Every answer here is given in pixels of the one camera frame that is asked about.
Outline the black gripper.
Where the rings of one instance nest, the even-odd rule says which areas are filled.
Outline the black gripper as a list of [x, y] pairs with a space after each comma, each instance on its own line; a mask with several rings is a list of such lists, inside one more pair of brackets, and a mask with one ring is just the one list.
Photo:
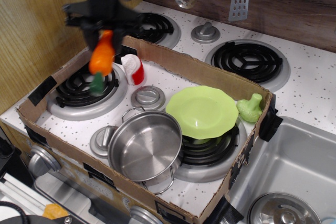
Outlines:
[[144, 15], [125, 7], [119, 0], [86, 0], [62, 7], [67, 15], [66, 25], [80, 27], [91, 51], [94, 51], [100, 30], [114, 30], [112, 45], [115, 54], [122, 51], [124, 31], [139, 28]]

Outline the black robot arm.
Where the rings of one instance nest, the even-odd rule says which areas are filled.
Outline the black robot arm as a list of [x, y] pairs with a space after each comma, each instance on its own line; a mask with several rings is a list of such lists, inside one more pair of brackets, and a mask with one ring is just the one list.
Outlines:
[[86, 0], [70, 3], [62, 7], [67, 15], [67, 26], [79, 27], [91, 50], [98, 45], [99, 32], [113, 31], [110, 39], [116, 54], [122, 51], [122, 41], [126, 35], [141, 31], [143, 15], [127, 8], [122, 0]]

